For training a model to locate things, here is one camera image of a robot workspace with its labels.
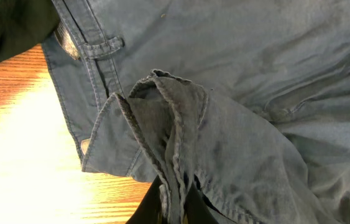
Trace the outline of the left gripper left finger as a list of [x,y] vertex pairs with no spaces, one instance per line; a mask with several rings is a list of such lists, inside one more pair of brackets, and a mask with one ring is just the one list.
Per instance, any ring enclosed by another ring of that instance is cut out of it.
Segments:
[[162,204],[160,199],[161,180],[157,176],[134,214],[126,224],[161,224]]

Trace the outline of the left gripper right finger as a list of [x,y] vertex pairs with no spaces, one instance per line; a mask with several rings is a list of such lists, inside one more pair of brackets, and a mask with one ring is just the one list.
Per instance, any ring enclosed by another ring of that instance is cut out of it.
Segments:
[[198,193],[194,184],[191,185],[185,200],[185,221],[187,224],[218,224],[208,207]]

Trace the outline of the dark blue denim shorts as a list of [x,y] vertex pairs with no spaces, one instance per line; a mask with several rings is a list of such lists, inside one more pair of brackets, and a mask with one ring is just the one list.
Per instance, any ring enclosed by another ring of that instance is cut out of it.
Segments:
[[54,1],[83,172],[192,184],[218,223],[350,223],[350,0]]

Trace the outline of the folded black shorts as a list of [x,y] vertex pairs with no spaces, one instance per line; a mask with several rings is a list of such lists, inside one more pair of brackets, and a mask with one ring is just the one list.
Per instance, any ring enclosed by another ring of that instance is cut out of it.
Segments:
[[0,0],[0,62],[43,41],[59,21],[51,0]]

